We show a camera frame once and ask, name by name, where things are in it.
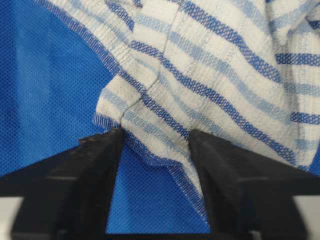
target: striped towel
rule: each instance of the striped towel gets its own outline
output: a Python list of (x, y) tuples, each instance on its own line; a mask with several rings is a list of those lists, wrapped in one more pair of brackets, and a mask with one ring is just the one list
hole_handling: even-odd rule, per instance
[(320, 140), (320, 0), (36, 1), (114, 75), (95, 123), (122, 126), (204, 218), (192, 129), (310, 169)]

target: blue textured background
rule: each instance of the blue textured background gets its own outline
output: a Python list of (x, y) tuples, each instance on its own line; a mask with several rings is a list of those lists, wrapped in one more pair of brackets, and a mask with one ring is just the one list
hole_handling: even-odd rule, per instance
[[(92, 119), (112, 75), (83, 40), (32, 0), (0, 5), (0, 176), (65, 151), (103, 129)], [(166, 168), (127, 146), (109, 233), (207, 233)]]

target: blue stripe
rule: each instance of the blue stripe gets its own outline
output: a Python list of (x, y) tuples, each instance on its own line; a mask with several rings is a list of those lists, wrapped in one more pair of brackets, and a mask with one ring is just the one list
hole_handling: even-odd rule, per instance
[(278, 64), (308, 65), (320, 67), (320, 55), (309, 53), (279, 53), (275, 55)]
[(206, 97), (211, 100), (213, 103), (217, 104), (226, 114), (228, 114), (231, 119), (246, 133), (248, 133), (253, 138), (262, 141), (272, 150), (274, 150), (279, 156), (284, 158), (286, 161), (292, 165), (296, 164), (295, 153), (289, 148), (283, 146), (282, 144), (276, 142), (270, 138), (267, 134), (263, 133), (251, 123), (249, 123), (240, 113), (221, 95), (219, 95), (213, 89), (192, 80), (189, 77), (184, 76), (177, 68), (163, 56), (157, 49), (148, 46), (142, 42), (132, 42), (132, 48), (135, 50), (148, 54), (152, 57), (157, 57), (160, 59), (162, 65), (170, 71), (174, 77), (186, 88), (193, 91), (194, 93)]
[[(136, 60), (139, 64), (143, 65), (147, 69), (151, 70), (155, 75), (157, 75), (159, 72), (154, 69), (152, 66), (148, 65), (147, 63), (141, 61), (141, 60)], [(207, 118), (205, 115), (196, 112), (193, 108), (187, 106), (178, 95), (176, 95), (175, 91), (172, 89), (170, 86), (169, 81), (167, 78), (160, 73), (159, 76), (159, 82), (165, 89), (168, 91), (168, 93), (173, 97), (174, 103), (191, 119), (197, 120), (199, 123), (203, 124), (206, 128), (208, 128), (209, 132), (217, 137), (226, 139), (228, 141), (231, 141), (232, 144), (243, 148), (244, 146), (238, 142), (234, 137), (229, 135), (227, 132), (222, 130), (218, 125), (216, 125), (213, 121), (211, 121), (209, 118)]]
[(129, 44), (129, 40), (128, 40), (127, 35), (125, 33), (121, 32), (119, 29), (115, 28), (114, 26), (112, 26), (111, 24), (106, 22), (106, 20), (109, 17), (106, 14), (106, 12), (104, 12), (102, 16), (98, 16), (98, 15), (92, 13), (91, 11), (89, 11), (88, 8), (86, 6), (84, 6), (80, 1), (78, 1), (78, 0), (69, 0), (69, 1), (72, 5), (72, 8), (77, 9), (78, 11), (84, 13), (85, 15), (94, 18), (101, 25), (107, 26), (109, 29), (111, 29), (114, 32), (116, 37), (121, 42), (125, 43), (126, 45)]
[(320, 125), (320, 115), (303, 112), (293, 112), (291, 121), (299, 124)]
[(178, 123), (162, 106), (156, 103), (148, 94), (147, 89), (141, 83), (136, 81), (127, 72), (119, 72), (119, 76), (130, 83), (140, 94), (144, 105), (153, 111), (159, 118), (163, 119), (173, 130), (179, 133), (185, 140), (189, 139), (189, 132), (180, 123)]
[[(161, 22), (158, 19), (154, 19), (149, 16), (147, 16), (147, 19), (148, 22), (145, 20), (140, 20), (139, 24), (145, 26), (146, 28), (150, 28), (154, 31), (159, 32), (166, 32), (166, 30), (163, 29), (167, 29), (170, 27), (169, 24)], [(264, 113), (268, 113), (268, 115), (270, 115), (270, 113), (274, 111), (275, 106), (271, 103), (266, 102), (260, 96), (249, 90), (248, 86), (246, 86), (246, 84), (239, 78), (239, 76), (237, 76), (234, 69), (232, 69), (228, 63), (216, 58), (213, 55), (210, 55), (210, 53), (205, 52), (202, 48), (195, 46), (189, 40), (180, 36), (177, 32), (171, 32), (168, 39), (197, 61), (202, 62), (205, 65), (214, 68), (216, 71), (226, 75), (230, 79), (230, 81), (237, 87), (239, 92), (246, 97), (246, 100), (250, 104), (256, 106)], [(317, 98), (320, 97), (320, 88), (315, 85), (284, 83), (283, 86), (284, 90), (291, 94), (301, 94)], [(283, 122), (288, 122), (290, 120), (289, 114), (284, 110), (276, 109), (275, 112), (280, 112), (278, 115), (278, 120)]]
[(317, 33), (310, 26), (310, 24), (307, 22), (307, 20), (304, 19), (304, 20), (302, 20), (302, 22), (295, 29), (291, 29), (288, 32), (288, 35), (292, 36), (294, 34), (309, 34), (309, 33), (317, 35)]
[[(93, 118), (94, 124), (98, 125), (99, 127), (105, 128), (107, 131), (113, 128), (120, 128), (121, 125), (113, 120), (111, 117), (104, 116), (101, 114), (96, 114)], [(154, 155), (152, 152), (148, 150), (148, 148), (130, 131), (124, 129), (126, 132), (125, 141), (129, 144), (129, 146), (137, 152), (147, 164), (154, 166), (154, 167), (163, 167), (163, 166), (174, 166), (180, 167), (182, 164), (177, 161), (173, 161), (168, 158), (163, 158)]]
[(206, 66), (215, 69), (217, 72), (227, 76), (230, 82), (251, 105), (266, 113), (272, 119), (285, 124), (290, 122), (290, 115), (288, 112), (256, 95), (241, 80), (236, 71), (227, 62), (220, 60), (209, 52), (206, 52), (202, 48), (192, 44), (189, 40), (180, 36), (177, 32), (171, 32), (169, 35), (169, 40), (198, 62), (203, 63)]
[(234, 29), (223, 24), (213, 16), (206, 13), (203, 9), (196, 6), (192, 2), (187, 2), (183, 6), (185, 11), (190, 17), (195, 19), (197, 22), (204, 25), (207, 29), (213, 31), (218, 36), (224, 38), (226, 41), (237, 46), (246, 59), (246, 61), (261, 75), (274, 81), (275, 83), (281, 83), (280, 72), (269, 63), (265, 62), (262, 58), (256, 55), (249, 49), (245, 43), (244, 38), (239, 35)]
[(162, 142), (164, 145), (168, 147), (171, 151), (174, 151), (176, 153), (181, 154), (184, 156), (187, 160), (190, 159), (190, 155), (186, 152), (180, 149), (177, 144), (174, 144), (171, 139), (168, 137), (167, 134), (165, 134), (163, 131), (161, 131), (158, 127), (154, 126), (153, 124), (145, 121), (144, 119), (140, 118), (138, 115), (136, 115), (132, 111), (127, 111), (125, 115), (123, 116), (124, 119), (128, 120), (132, 124), (134, 124), (136, 127), (139, 127), (143, 129), (147, 134), (150, 136), (154, 136), (158, 141)]
[(143, 14), (139, 14), (139, 16), (136, 18), (136, 24), (143, 25), (146, 28), (165, 34), (169, 33), (171, 29), (170, 24)]
[(296, 8), (291, 12), (288, 12), (282, 16), (279, 16), (273, 19), (269, 23), (270, 31), (273, 33), (278, 29), (282, 29), (284, 27), (294, 24), (302, 14), (310, 11), (313, 7), (315, 7), (315, 5), (316, 4), (314, 3), (313, 0), (308, 0), (307, 2), (302, 4), (299, 8)]
[(320, 21), (308, 21), (312, 29), (320, 29)]
[(284, 89), (290, 94), (301, 94), (306, 96), (312, 96), (315, 98), (320, 98), (320, 87), (310, 84), (295, 84), (295, 83), (284, 83)]
[(122, 6), (114, 2), (106, 2), (106, 4), (113, 13), (115, 13), (120, 19), (122, 19), (125, 22), (125, 24), (128, 26), (130, 31), (133, 32), (135, 27), (135, 22), (129, 16), (126, 9), (124, 9)]
[(302, 152), (314, 151), (319, 147), (319, 141), (309, 141), (305, 139), (298, 139), (295, 141), (297, 148)]
[(133, 4), (136, 5), (138, 8), (144, 7), (141, 3), (141, 0), (133, 0)]

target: light blue stripe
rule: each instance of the light blue stripe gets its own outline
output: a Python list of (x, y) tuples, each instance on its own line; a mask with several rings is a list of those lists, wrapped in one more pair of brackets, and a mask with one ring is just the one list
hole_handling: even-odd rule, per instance
[(308, 0), (306, 3), (302, 4), (299, 8), (296, 8), (291, 12), (288, 12), (282, 16), (275, 18), (269, 23), (271, 32), (273, 33), (279, 29), (282, 29), (284, 27), (287, 27), (295, 23), (302, 14), (310, 11), (315, 6), (316, 4), (314, 3), (314, 0)]
[(204, 65), (213, 68), (217, 72), (227, 76), (230, 82), (238, 89), (239, 93), (245, 97), (248, 103), (266, 113), (272, 119), (280, 121), (284, 124), (288, 124), (290, 122), (290, 114), (288, 112), (256, 95), (248, 88), (248, 86), (246, 86), (246, 84), (237, 75), (236, 71), (232, 69), (232, 66), (230, 66), (227, 62), (224, 62), (209, 52), (204, 51), (202, 48), (194, 45), (189, 40), (181, 37), (177, 32), (171, 32), (169, 35), (169, 40), (198, 62), (203, 63)]
[[(151, 57), (159, 59), (161, 64), (169, 72), (171, 72), (174, 75), (175, 79), (179, 81), (184, 87), (188, 88), (190, 91), (193, 91), (199, 96), (205, 97), (208, 100), (215, 103), (226, 114), (228, 114), (230, 118), (234, 121), (234, 123), (236, 123), (243, 131), (251, 135), (253, 138), (265, 143), (268, 147), (273, 149), (279, 156), (287, 160), (292, 165), (296, 165), (295, 153), (290, 148), (285, 147), (284, 145), (276, 142), (267, 134), (256, 128), (250, 122), (248, 122), (224, 96), (220, 95), (212, 88), (209, 88), (203, 85), (202, 83), (192, 80), (190, 77), (185, 76), (170, 62), (168, 58), (165, 58), (163, 53), (161, 53), (158, 49), (138, 41), (132, 41), (131, 47), (141, 53), (148, 54)], [(183, 136), (185, 134), (185, 129), (181, 125), (179, 125), (178, 127), (179, 128), (176, 128), (177, 131), (179, 131)]]
[(304, 19), (295, 29), (289, 31), (289, 35), (292, 36), (294, 34), (309, 34), (314, 33), (317, 37), (317, 33), (310, 26), (310, 24)]
[(267, 36), (270, 35), (268, 20), (250, 0), (228, 0), (240, 9)]
[(124, 112), (129, 108), (129, 105), (119, 96), (115, 95), (112, 91), (107, 88), (102, 90), (101, 96), (108, 100), (110, 103), (115, 105), (121, 112)]
[(315, 98), (320, 98), (320, 87), (315, 85), (310, 85), (306, 83), (294, 84), (294, 83), (285, 83), (284, 89), (287, 93), (291, 94), (301, 94), (306, 96), (312, 96)]
[[(151, 70), (155, 75), (157, 75), (159, 72), (154, 69), (149, 64), (141, 61), (136, 60), (139, 64), (143, 65), (147, 69)], [(170, 86), (169, 81), (167, 78), (160, 73), (159, 76), (159, 82), (164, 86), (165, 89), (169, 92), (169, 94), (173, 97), (175, 104), (191, 119), (198, 120), (199, 123), (202, 123), (204, 126), (206, 126), (210, 133), (219, 137), (223, 138), (225, 140), (231, 141), (234, 145), (243, 148), (243, 145), (239, 143), (234, 137), (230, 136), (227, 132), (222, 130), (218, 125), (216, 125), (213, 121), (211, 121), (209, 118), (207, 118), (205, 115), (196, 112), (193, 108), (187, 106), (178, 95), (176, 95), (175, 91), (173, 91), (172, 87)]]
[[(152, 18), (152, 17), (150, 17), (149, 18), (149, 20), (152, 22), (152, 21), (154, 21), (154, 18)], [(145, 22), (144, 21), (141, 21), (140, 22), (140, 24), (141, 25), (143, 25), (143, 26), (145, 26), (145, 27), (148, 27), (148, 28), (151, 28), (151, 29), (153, 29), (154, 31), (157, 31), (158, 30), (158, 28), (156, 28), (156, 27), (154, 27), (155, 26), (155, 24), (145, 24)], [(308, 28), (309, 28), (309, 30), (310, 31), (313, 31), (312, 30), (312, 28), (310, 27), (310, 25), (306, 22), (306, 21), (304, 21), (304, 24), (307, 24), (307, 26), (308, 26)], [(176, 35), (176, 37), (178, 37), (178, 36), (180, 36), (178, 33), (176, 33), (176, 32), (172, 32), (171, 34), (170, 34), (170, 36), (169, 36), (169, 39), (171, 40), (171, 38), (172, 38), (172, 36), (171, 35)], [(202, 63), (204, 63), (204, 61), (203, 60), (207, 60), (208, 58), (207, 57), (204, 57), (204, 58), (201, 58), (201, 57), (198, 57), (198, 59), (197, 60), (199, 60), (199, 59), (201, 59), (202, 60)], [(229, 71), (227, 71), (227, 73), (228, 73), (228, 78), (230, 79), (231, 77), (233, 77), (234, 76), (234, 74), (232, 75), (231, 74), (231, 72), (229, 72)], [(242, 80), (236, 75), (235, 76), (235, 79), (233, 79), (233, 81), (232, 81), (232, 83), (238, 88), (239, 86), (241, 87), (241, 86), (243, 86), (243, 87), (241, 87), (241, 89), (242, 89), (242, 91), (239, 89), (239, 92), (242, 94), (242, 95), (244, 95), (246, 92), (246, 89), (249, 89), (246, 85), (245, 85), (245, 83), (244, 82), (242, 82)], [(286, 91), (286, 92), (288, 92), (288, 93), (291, 93), (291, 94), (293, 94), (293, 93), (296, 93), (296, 94), (300, 94), (300, 95), (307, 95), (307, 96), (313, 96), (313, 97), (319, 97), (320, 96), (320, 88), (318, 87), (318, 86), (315, 86), (315, 85), (309, 85), (309, 84), (295, 84), (295, 83), (284, 83), (284, 90)], [(249, 96), (249, 97), (251, 97), (251, 99), (252, 100), (249, 100), (248, 102), (250, 103), (250, 104), (255, 104), (255, 105), (258, 105), (257, 104), (257, 102), (261, 102), (259, 99), (260, 99), (260, 97), (259, 96), (255, 96), (255, 94), (254, 93), (251, 93), (251, 91), (250, 90), (248, 90), (249, 91), (249, 93), (247, 93), (248, 95), (247, 96)]]
[(217, 36), (220, 36), (229, 43), (237, 46), (244, 59), (257, 71), (257, 73), (260, 73), (262, 76), (275, 83), (282, 84), (281, 74), (278, 69), (266, 62), (261, 56), (254, 53), (248, 47), (245, 39), (235, 29), (222, 23), (190, 1), (183, 5), (182, 9), (192, 19), (217, 34)]
[[(84, 5), (82, 5), (82, 3), (78, 0), (69, 0), (69, 2), (71, 3), (72, 7), (82, 13), (84, 13), (85, 15), (94, 18), (97, 22), (99, 22), (102, 25), (107, 26), (109, 29), (111, 29), (114, 34), (116, 35), (116, 37), (123, 43), (125, 43), (126, 45), (129, 44), (129, 40), (126, 36), (126, 33), (121, 32), (119, 29), (117, 29), (116, 27), (112, 26), (111, 24), (108, 23), (108, 21), (106, 21), (108, 19), (108, 15), (106, 12), (104, 12), (101, 16), (98, 16), (92, 12), (90, 12), (88, 10), (88, 8), (86, 8)], [(98, 28), (99, 25), (96, 25), (95, 28), (91, 28), (90, 31), (94, 32), (96, 28)]]
[[(120, 112), (125, 112), (129, 108), (125, 101), (106, 88), (103, 90), (102, 97), (114, 105)], [(174, 152), (181, 154), (187, 159), (190, 158), (190, 155), (174, 144), (163, 131), (151, 123), (146, 122), (132, 111), (125, 112), (123, 118), (134, 124), (136, 127), (143, 129), (147, 134), (153, 135), (160, 142), (174, 150)]]
[(165, 34), (169, 33), (171, 29), (170, 24), (143, 14), (139, 14), (139, 16), (136, 18), (136, 24), (143, 25), (146, 28)]
[(179, 153), (188, 161), (191, 161), (190, 155), (186, 151), (180, 149), (176, 144), (174, 144), (171, 139), (168, 138), (168, 136), (158, 127), (146, 122), (144, 119), (140, 118), (132, 111), (127, 111), (123, 118), (134, 124), (136, 127), (143, 129), (147, 134), (154, 136), (158, 141), (169, 147), (169, 149), (173, 152)]
[(303, 152), (314, 151), (314, 150), (317, 150), (319, 147), (319, 141), (298, 139), (295, 142), (296, 142), (297, 148)]

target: blue mesh fabric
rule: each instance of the blue mesh fabric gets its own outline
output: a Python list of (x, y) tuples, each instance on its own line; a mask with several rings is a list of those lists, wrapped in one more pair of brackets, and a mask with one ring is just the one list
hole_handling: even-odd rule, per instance
[[(32, 0), (0, 5), (0, 176), (103, 130), (92, 124), (113, 75), (73, 31)], [(120, 161), (109, 233), (207, 233), (166, 168), (127, 146)]]

